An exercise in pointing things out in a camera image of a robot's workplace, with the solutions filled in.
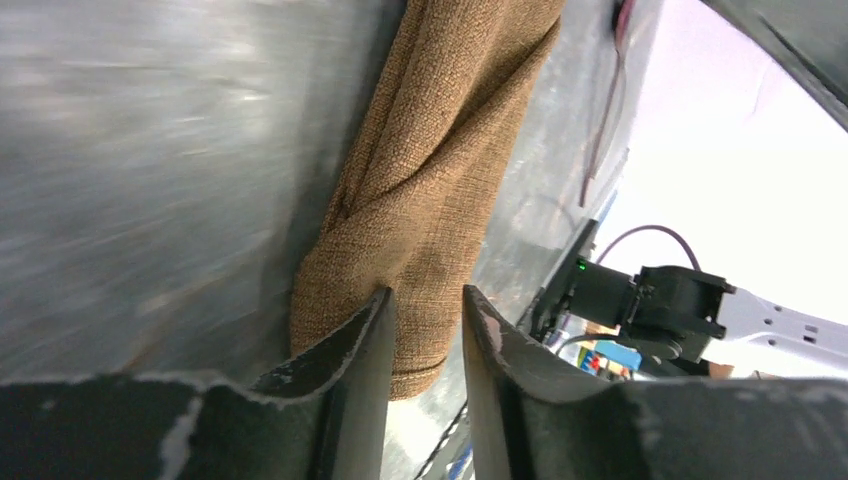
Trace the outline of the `brown cloth napkin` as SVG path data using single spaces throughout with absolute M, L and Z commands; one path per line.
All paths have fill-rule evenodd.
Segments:
M 301 353 L 380 287 L 397 302 L 391 400 L 440 375 L 560 1 L 407 4 L 314 246 L 294 280 Z

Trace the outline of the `purple spoon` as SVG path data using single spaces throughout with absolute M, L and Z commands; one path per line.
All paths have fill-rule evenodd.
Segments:
M 597 169 L 600 164 L 600 150 L 606 131 L 609 126 L 610 112 L 612 110 L 613 101 L 616 98 L 619 84 L 626 82 L 626 50 L 625 46 L 628 30 L 635 8 L 634 0 L 615 1 L 611 17 L 611 32 L 612 42 L 615 52 L 615 68 L 608 88 L 607 99 L 604 104 L 604 110 L 601 115 L 600 123 L 593 136 L 590 156 L 587 166 L 584 170 L 580 193 L 578 197 L 578 206 L 585 207 L 589 193 L 591 181 L 595 178 Z

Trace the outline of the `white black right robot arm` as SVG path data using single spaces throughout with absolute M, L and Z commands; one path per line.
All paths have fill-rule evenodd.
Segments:
M 706 360 L 783 378 L 847 376 L 847 327 L 680 266 L 635 276 L 578 259 L 566 309 L 660 360 Z

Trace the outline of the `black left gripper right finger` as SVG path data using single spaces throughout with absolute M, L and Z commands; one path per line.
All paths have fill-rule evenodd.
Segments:
M 838 380 L 608 382 L 509 324 L 474 286 L 463 354 L 480 479 L 843 479 Z

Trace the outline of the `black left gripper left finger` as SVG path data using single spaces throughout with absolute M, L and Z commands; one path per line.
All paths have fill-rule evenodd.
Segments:
M 376 479 L 395 299 L 245 388 L 202 372 L 7 380 L 5 479 Z

